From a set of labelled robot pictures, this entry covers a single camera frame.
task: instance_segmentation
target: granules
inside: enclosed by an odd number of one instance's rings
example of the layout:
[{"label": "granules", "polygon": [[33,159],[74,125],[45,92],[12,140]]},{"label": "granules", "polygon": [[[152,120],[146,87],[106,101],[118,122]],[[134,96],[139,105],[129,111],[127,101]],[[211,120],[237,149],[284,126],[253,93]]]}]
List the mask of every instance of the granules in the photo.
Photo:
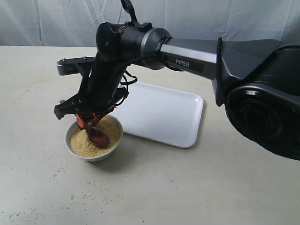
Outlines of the granules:
[{"label": "granules", "polygon": [[70,140],[74,153],[83,157],[96,157],[109,152],[120,139],[121,131],[118,124],[110,117],[105,116],[95,128],[109,137],[109,143],[99,148],[89,141],[85,130],[78,129]]}]

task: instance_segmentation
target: white plastic tray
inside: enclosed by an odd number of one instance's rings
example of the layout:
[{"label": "white plastic tray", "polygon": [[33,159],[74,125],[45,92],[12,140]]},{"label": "white plastic tray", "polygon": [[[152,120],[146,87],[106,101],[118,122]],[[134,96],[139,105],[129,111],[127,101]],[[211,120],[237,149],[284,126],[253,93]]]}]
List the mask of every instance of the white plastic tray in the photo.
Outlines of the white plastic tray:
[{"label": "white plastic tray", "polygon": [[112,112],[124,133],[189,148],[197,140],[203,98],[183,91],[137,82]]}]

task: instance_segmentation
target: robotic arm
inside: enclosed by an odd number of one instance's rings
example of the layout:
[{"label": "robotic arm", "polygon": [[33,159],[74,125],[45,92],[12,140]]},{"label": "robotic arm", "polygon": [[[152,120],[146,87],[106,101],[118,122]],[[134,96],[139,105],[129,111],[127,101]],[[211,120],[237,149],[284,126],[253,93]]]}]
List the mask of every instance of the robotic arm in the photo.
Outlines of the robotic arm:
[{"label": "robotic arm", "polygon": [[121,79],[124,73],[130,75],[130,64],[152,70],[167,67],[210,79],[216,104],[225,105],[228,119],[242,135],[274,154],[300,160],[300,46],[271,39],[177,39],[151,23],[140,24],[131,2],[121,3],[132,21],[101,24],[95,58],[57,63],[60,75],[82,75],[78,93],[55,107],[58,119],[76,114],[84,128],[127,98],[128,85],[136,79]]}]

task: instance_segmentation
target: white bowl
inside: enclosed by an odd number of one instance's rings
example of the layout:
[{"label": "white bowl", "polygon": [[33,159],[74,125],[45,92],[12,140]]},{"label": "white bowl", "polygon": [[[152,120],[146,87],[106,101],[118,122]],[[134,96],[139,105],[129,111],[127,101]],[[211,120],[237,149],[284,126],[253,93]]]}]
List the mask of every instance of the white bowl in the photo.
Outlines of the white bowl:
[{"label": "white bowl", "polygon": [[73,124],[71,124],[71,126],[68,128],[67,132],[66,132],[66,136],[65,136],[65,145],[66,145],[66,148],[68,149],[68,151],[75,157],[77,158],[81,158],[85,161],[89,161],[89,162],[97,162],[97,161],[101,161],[103,159],[106,159],[107,157],[109,157],[117,148],[117,146],[119,145],[122,137],[123,137],[123,127],[120,123],[120,121],[115,118],[114,116],[108,114],[106,115],[106,117],[109,117],[111,118],[114,122],[116,122],[117,126],[119,127],[119,131],[120,131],[120,138],[118,140],[118,142],[115,144],[115,146],[107,153],[105,154],[102,154],[102,155],[99,155],[99,156],[96,156],[96,157],[83,157],[83,156],[80,156],[80,155],[77,155],[71,148],[70,146],[70,139],[71,139],[71,136],[72,134],[78,130],[78,125],[77,125],[77,121],[75,121]]}]

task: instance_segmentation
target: bowl rim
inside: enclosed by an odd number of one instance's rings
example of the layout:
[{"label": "bowl rim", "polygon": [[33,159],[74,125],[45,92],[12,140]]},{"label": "bowl rim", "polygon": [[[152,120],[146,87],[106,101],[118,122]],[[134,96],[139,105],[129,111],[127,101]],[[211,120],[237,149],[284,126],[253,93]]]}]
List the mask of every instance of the bowl rim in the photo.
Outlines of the bowl rim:
[{"label": "bowl rim", "polygon": [[119,143],[121,142],[121,140],[122,140],[122,138],[123,138],[123,133],[124,133],[124,131],[123,131],[123,126],[122,126],[121,122],[120,122],[115,116],[112,116],[112,115],[109,115],[109,114],[106,115],[106,116],[107,116],[107,117],[110,117],[110,118],[112,118],[112,119],[114,119],[115,122],[117,122],[117,124],[118,124],[119,127],[120,127],[120,138],[119,138],[119,140],[117,141],[117,143],[115,144],[115,146],[114,146],[110,151],[108,151],[107,153],[101,154],[101,155],[99,155],[99,156],[85,157],[85,156],[77,155],[77,154],[72,150],[71,145],[70,145],[70,143],[69,143],[72,135],[70,135],[70,138],[68,138],[68,134],[70,133],[71,128],[72,128],[75,124],[77,124],[77,121],[75,120],[75,121],[69,126],[69,128],[67,129],[66,134],[65,134],[65,146],[66,146],[67,150],[68,150],[73,156],[75,156],[75,157],[77,157],[77,158],[81,158],[81,159],[99,159],[99,158],[102,158],[102,157],[104,157],[104,156],[107,156],[107,155],[111,154],[111,152],[113,152],[113,151],[116,150],[117,146],[119,145]]}]

